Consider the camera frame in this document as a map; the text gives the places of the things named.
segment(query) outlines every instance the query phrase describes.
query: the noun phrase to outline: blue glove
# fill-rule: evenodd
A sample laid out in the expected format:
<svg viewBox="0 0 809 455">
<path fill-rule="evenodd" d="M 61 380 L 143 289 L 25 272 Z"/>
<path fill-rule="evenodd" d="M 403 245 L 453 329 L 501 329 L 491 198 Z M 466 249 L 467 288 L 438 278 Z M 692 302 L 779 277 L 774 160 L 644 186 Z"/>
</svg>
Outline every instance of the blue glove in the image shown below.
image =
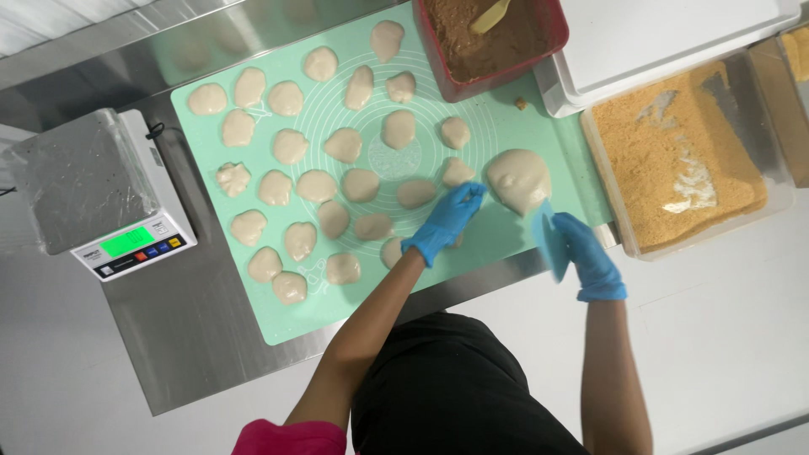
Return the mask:
<svg viewBox="0 0 809 455">
<path fill-rule="evenodd" d="M 553 216 L 553 226 L 565 237 L 568 255 L 576 265 L 578 279 L 582 282 L 578 299 L 582 302 L 626 299 L 626 286 L 621 281 L 621 273 L 604 252 L 593 231 L 576 217 L 564 212 Z"/>
<path fill-rule="evenodd" d="M 432 267 L 435 255 L 455 243 L 466 223 L 481 208 L 485 193 L 486 185 L 482 183 L 464 183 L 453 188 L 444 199 L 438 201 L 416 235 L 402 240 L 402 253 L 414 246 L 424 257 L 427 267 Z"/>
</svg>

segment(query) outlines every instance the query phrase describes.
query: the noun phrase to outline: stainless steel table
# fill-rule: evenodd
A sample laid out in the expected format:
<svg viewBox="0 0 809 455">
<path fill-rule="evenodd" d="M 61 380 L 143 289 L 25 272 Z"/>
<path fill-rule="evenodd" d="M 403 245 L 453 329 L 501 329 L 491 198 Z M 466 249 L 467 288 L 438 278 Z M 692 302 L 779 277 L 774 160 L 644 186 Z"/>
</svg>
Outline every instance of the stainless steel table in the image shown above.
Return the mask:
<svg viewBox="0 0 809 455">
<path fill-rule="evenodd" d="M 183 0 L 160 0 L 0 60 L 0 123 L 42 131 L 98 107 L 112 106 L 139 109 L 149 125 L 165 125 L 156 142 L 199 245 L 103 285 L 154 415 L 322 354 L 342 324 L 337 322 L 274 347 L 264 343 L 169 100 L 170 89 L 398 2 L 343 0 L 338 15 L 316 17 L 297 26 L 296 21 L 307 14 L 314 11 L 317 16 L 314 0 L 227 3 L 200 0 L 191 6 Z M 293 26 L 283 32 L 260 27 L 254 23 L 260 16 L 256 11 L 286 15 Z M 172 37 L 204 32 L 206 27 L 201 24 L 214 23 L 211 21 L 240 30 L 241 36 L 246 36 L 243 52 L 174 85 L 167 83 L 155 46 L 171 44 Z M 56 99 L 45 99 L 42 91 Z M 617 245 L 611 223 L 595 231 L 605 248 Z M 413 293 L 398 323 L 547 269 L 536 250 L 516 254 Z"/>
</svg>

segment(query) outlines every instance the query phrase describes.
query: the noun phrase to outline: green lcd screen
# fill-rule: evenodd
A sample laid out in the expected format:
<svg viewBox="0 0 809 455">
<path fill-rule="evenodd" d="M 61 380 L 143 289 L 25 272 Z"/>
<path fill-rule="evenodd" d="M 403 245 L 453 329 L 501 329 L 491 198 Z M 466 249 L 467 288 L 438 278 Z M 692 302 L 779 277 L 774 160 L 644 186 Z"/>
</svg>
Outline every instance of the green lcd screen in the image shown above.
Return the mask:
<svg viewBox="0 0 809 455">
<path fill-rule="evenodd" d="M 153 241 L 155 241 L 155 238 L 151 236 L 145 227 L 141 226 L 125 234 L 101 242 L 101 248 L 111 257 L 116 257 L 128 251 L 132 251 L 133 249 L 140 248 L 143 245 L 148 245 Z"/>
</svg>

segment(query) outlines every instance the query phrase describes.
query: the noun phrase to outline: silicone baking mat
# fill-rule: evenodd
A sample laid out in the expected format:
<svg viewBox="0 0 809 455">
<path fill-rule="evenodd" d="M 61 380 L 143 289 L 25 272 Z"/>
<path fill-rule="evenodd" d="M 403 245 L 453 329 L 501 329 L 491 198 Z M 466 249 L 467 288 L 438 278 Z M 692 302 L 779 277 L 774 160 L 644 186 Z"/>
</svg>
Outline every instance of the silicone baking mat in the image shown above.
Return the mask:
<svg viewBox="0 0 809 455">
<path fill-rule="evenodd" d="M 376 59 L 369 44 L 371 29 L 383 19 L 394 20 L 405 29 L 401 51 L 384 65 Z M 316 83 L 303 74 L 303 60 L 309 51 L 321 45 L 334 50 L 340 61 L 337 74 L 326 83 Z M 363 110 L 355 112 L 344 107 L 343 97 L 348 79 L 360 65 L 368 65 L 374 71 L 374 94 Z M 265 72 L 267 91 L 276 83 L 295 81 L 304 93 L 303 111 L 297 117 L 281 117 L 273 115 L 265 103 L 250 108 L 248 112 L 256 118 L 256 132 L 250 145 L 228 148 L 222 145 L 222 120 L 235 107 L 232 100 L 235 81 L 249 66 Z M 385 80 L 405 70 L 416 78 L 416 95 L 408 104 L 394 103 L 388 98 Z M 229 98 L 225 111 L 198 117 L 188 110 L 188 95 L 204 83 L 219 83 L 225 88 Z M 530 104 L 524 111 L 514 105 L 519 96 Z M 447 191 L 441 185 L 441 175 L 444 162 L 450 156 L 462 158 L 477 171 L 475 180 L 481 181 L 484 180 L 486 164 L 501 151 L 511 148 L 535 151 L 550 169 L 556 210 L 569 211 L 592 226 L 610 220 L 609 208 L 578 127 L 578 119 L 550 118 L 530 74 L 460 103 L 445 103 L 427 63 L 409 4 L 357 19 L 178 88 L 172 93 L 172 103 L 222 223 L 261 332 L 270 345 L 344 319 L 357 308 L 388 269 L 379 258 L 385 240 L 360 241 L 354 235 L 354 221 L 360 215 L 384 212 L 393 219 L 397 236 L 411 236 Z M 416 138 L 400 151 L 385 146 L 380 138 L 385 116 L 397 109 L 412 111 L 417 121 Z M 471 140 L 461 151 L 444 146 L 440 137 L 441 123 L 453 116 L 462 117 L 472 132 Z M 323 143 L 329 135 L 345 126 L 360 131 L 363 140 L 362 154 L 351 165 L 340 163 L 323 152 Z M 273 137 L 283 128 L 302 132 L 310 142 L 306 157 L 292 166 L 278 163 L 271 152 Z M 244 163 L 252 174 L 247 189 L 235 198 L 226 196 L 214 178 L 219 167 L 228 162 Z M 379 174 L 379 195 L 372 202 L 353 204 L 339 193 L 337 200 L 351 214 L 348 231 L 340 238 L 330 240 L 319 230 L 313 253 L 303 262 L 292 261 L 283 247 L 284 231 L 296 221 L 311 221 L 319 226 L 318 205 L 293 193 L 288 206 L 266 206 L 257 197 L 261 178 L 270 169 L 279 169 L 297 181 L 310 169 L 323 169 L 340 182 L 343 174 L 352 167 L 372 169 Z M 438 186 L 438 195 L 429 204 L 405 210 L 396 201 L 396 187 L 416 178 L 432 180 Z M 269 221 L 255 248 L 240 244 L 230 233 L 233 217 L 250 209 L 260 210 Z M 415 290 L 534 248 L 530 222 L 530 215 L 521 219 L 487 195 L 480 212 L 464 231 L 460 248 L 441 252 L 433 269 L 424 272 Z M 306 277 L 306 300 L 284 306 L 273 294 L 271 284 L 257 283 L 248 276 L 250 258 L 264 246 L 278 251 L 284 270 Z M 362 278 L 355 284 L 330 286 L 325 280 L 326 259 L 341 252 L 351 252 L 359 258 Z"/>
</svg>

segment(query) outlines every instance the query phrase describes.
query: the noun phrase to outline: digital scale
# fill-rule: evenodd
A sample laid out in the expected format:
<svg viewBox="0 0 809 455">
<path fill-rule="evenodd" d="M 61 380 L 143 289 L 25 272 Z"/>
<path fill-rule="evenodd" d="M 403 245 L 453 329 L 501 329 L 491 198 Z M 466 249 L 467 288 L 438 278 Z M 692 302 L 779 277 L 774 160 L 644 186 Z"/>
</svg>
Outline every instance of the digital scale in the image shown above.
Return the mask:
<svg viewBox="0 0 809 455">
<path fill-rule="evenodd" d="M 42 247 L 110 281 L 197 244 L 143 115 L 101 109 L 4 152 Z"/>
</svg>

